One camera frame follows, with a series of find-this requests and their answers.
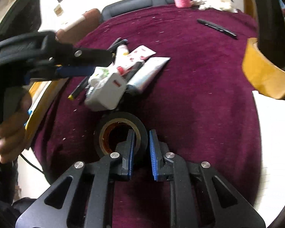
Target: brown leather armrest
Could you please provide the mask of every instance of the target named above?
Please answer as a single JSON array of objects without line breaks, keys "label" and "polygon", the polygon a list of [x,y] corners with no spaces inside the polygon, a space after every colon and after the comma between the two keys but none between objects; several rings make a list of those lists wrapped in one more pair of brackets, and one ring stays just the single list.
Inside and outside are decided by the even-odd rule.
[{"label": "brown leather armrest", "polygon": [[89,32],[99,26],[100,11],[96,8],[91,9],[83,14],[83,17],[78,18],[70,25],[66,24],[65,29],[59,29],[56,33],[56,38],[61,43],[76,44],[83,39]]}]

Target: triangular cutout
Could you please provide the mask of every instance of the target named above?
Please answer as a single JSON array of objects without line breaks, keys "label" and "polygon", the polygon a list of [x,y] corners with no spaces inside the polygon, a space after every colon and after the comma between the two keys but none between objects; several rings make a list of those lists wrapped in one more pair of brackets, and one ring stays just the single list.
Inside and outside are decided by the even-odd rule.
[{"label": "triangular cutout", "polygon": [[52,193],[49,194],[48,197],[46,197],[44,203],[56,209],[61,209],[67,196],[67,192],[70,188],[71,182],[72,177],[67,177],[57,188],[53,190]]},{"label": "triangular cutout", "polygon": [[227,208],[237,204],[237,199],[217,176],[214,176],[212,181],[222,208]]}]

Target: silver screw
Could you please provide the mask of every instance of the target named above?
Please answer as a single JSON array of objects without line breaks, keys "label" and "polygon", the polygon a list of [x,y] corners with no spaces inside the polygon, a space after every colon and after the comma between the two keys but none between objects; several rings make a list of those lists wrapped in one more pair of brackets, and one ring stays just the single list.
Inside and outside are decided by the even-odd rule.
[{"label": "silver screw", "polygon": [[82,168],[83,166],[84,166],[84,163],[81,162],[81,161],[77,161],[77,162],[74,164],[74,167],[75,167],[76,169],[80,169],[80,168]]},{"label": "silver screw", "polygon": [[113,153],[110,154],[110,156],[111,156],[111,158],[116,159],[116,158],[119,157],[119,153],[113,152]]},{"label": "silver screw", "polygon": [[75,57],[79,57],[79,56],[81,56],[81,54],[82,54],[82,51],[78,50],[78,51],[75,52],[74,56]]},{"label": "silver screw", "polygon": [[207,161],[204,161],[204,162],[201,163],[201,166],[202,166],[203,168],[209,168],[209,167],[210,167],[210,163],[207,162]]},{"label": "silver screw", "polygon": [[172,159],[172,158],[175,157],[175,154],[172,153],[172,152],[168,152],[168,153],[166,153],[166,157],[167,157],[168,159]]}]

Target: lined notebook page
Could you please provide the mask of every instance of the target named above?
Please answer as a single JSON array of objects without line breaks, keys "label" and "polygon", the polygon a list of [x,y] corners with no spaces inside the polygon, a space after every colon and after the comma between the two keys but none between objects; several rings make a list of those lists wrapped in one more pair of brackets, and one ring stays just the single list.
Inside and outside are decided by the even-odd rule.
[{"label": "lined notebook page", "polygon": [[285,206],[285,100],[252,93],[262,141],[262,172],[254,208],[268,227]]}]

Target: maroon tablecloth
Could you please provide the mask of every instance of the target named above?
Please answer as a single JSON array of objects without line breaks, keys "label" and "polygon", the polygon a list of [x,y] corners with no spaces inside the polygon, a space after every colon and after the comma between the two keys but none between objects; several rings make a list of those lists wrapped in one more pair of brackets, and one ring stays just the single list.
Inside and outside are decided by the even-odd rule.
[{"label": "maroon tablecloth", "polygon": [[[198,24],[206,19],[238,35],[234,40]],[[253,203],[260,173],[260,132],[241,63],[256,24],[243,13],[178,9],[174,5],[127,13],[101,24],[79,46],[106,49],[117,38],[129,49],[146,45],[154,56],[171,57],[133,112],[147,129],[187,161],[208,161]],[[82,78],[70,80],[51,105],[35,138],[42,166],[57,178],[77,160],[98,160],[93,132],[102,113],[67,99]],[[154,182],[150,169],[116,183],[113,227],[168,227],[169,186]]]}]

